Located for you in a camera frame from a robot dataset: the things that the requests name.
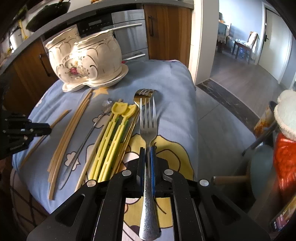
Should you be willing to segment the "thin brown wooden chopstick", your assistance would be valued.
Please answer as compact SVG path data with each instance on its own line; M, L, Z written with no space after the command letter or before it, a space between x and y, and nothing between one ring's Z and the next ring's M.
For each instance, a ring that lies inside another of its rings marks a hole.
M50 125L50 128L53 129L55 125L60 122L71 110L65 110L62 114L59 115L59 117ZM19 169L22 168L22 166L25 164L25 162L29 159L31 154L37 149L37 147L43 142L43 140L48 137L48 135L41 136L40 139L36 142L36 144L32 147L32 149L29 150L25 158L22 160Z

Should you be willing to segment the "grey kitchen countertop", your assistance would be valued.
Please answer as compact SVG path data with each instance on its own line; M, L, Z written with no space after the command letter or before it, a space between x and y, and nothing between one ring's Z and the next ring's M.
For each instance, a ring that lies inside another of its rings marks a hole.
M39 37L45 33L53 30L54 28L62 25L64 23L73 24L76 21L82 20L89 16L92 16L96 11L111 8L114 6L124 6L127 4L161 4L168 6L178 6L183 8L194 9L193 1L168 1L168 0L155 0L155 1L99 1L94 4L89 4L83 6L69 13L63 14L58 18L50 21L43 27L39 28L34 32L28 39L22 42L22 44L6 59L4 64L1 66L1 74L3 74L6 69L12 64L12 62L18 57L24 49L26 49L30 44L36 41Z

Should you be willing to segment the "white ceramic double utensil holder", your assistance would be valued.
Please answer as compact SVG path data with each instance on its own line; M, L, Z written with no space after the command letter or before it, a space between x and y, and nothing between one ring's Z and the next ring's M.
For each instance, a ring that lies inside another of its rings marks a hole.
M63 82L63 92L85 86L111 87L128 73L113 29L81 38L78 28L72 27L47 42L45 48L54 73Z

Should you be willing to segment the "wooden chair with cloth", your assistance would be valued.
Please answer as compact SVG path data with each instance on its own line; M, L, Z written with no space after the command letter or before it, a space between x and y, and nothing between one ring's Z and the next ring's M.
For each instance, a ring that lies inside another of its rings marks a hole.
M257 32L250 32L248 40L243 41L241 39L236 39L234 41L232 54L235 53L235 59L238 58L240 49L244 50L244 59L247 60L248 64L250 64L250 60L252 59L252 56L256 53L256 45L257 40L259 39L259 34Z

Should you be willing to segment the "white stuffed cloth item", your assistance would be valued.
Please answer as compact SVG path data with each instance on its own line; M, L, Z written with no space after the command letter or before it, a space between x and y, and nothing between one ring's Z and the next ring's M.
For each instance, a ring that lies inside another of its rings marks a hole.
M278 104L274 109L274 118L283 135L296 141L296 93L284 90L278 97Z

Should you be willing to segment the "stainless steel oven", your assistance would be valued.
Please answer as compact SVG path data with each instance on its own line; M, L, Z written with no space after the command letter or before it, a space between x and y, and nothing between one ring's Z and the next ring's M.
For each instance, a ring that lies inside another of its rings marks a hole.
M114 13L97 11L95 15L81 20L77 27L81 37L112 29L124 62L149 60L143 9Z

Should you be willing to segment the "silver metal fork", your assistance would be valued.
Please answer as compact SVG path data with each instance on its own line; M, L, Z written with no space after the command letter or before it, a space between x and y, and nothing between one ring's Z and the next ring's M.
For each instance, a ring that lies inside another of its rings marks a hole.
M158 133L156 104L154 98L140 99L140 136L145 141L144 199L140 220L139 237L155 240L159 237L159 225L152 194L151 143Z

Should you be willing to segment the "white interior door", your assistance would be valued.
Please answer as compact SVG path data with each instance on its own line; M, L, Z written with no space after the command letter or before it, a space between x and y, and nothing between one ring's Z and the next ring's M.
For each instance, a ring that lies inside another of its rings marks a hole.
M263 37L259 65L281 82L292 50L292 33L275 10L263 5Z

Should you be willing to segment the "silver flower-head spoon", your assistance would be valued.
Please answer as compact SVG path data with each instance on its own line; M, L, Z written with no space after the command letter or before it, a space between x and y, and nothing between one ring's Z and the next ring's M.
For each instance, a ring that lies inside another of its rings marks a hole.
M85 139L83 140L83 142L81 143L80 147L78 148L76 154L74 155L74 157L72 158L70 164L68 165L66 171L64 172L63 176L62 176L62 180L59 183L58 189L61 190L66 182L68 181L70 174L72 172L73 167L75 166L76 160L78 159L84 145L86 144L88 138L90 137L92 131L95 129L95 126L97 125L97 123L101 120L101 118L103 116L105 116L107 113L110 112L112 105L114 104L114 100L112 98L109 98L107 100L105 100L102 104L102 114L100 114L98 116L98 118L96 119L95 123L93 124L92 128L89 130L88 134L86 135Z

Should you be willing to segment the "orange mesh bag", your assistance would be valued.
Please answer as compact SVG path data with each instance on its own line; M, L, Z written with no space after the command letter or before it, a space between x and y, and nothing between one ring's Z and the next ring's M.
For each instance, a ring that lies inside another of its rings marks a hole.
M295 151L295 141L279 132L274 147L273 164L285 203L295 195Z

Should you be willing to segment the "wooden cabinet door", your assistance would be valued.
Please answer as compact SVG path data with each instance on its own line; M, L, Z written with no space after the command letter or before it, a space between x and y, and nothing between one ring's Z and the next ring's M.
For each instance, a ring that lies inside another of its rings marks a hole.
M149 58L178 60L189 66L192 10L159 4L144 5Z

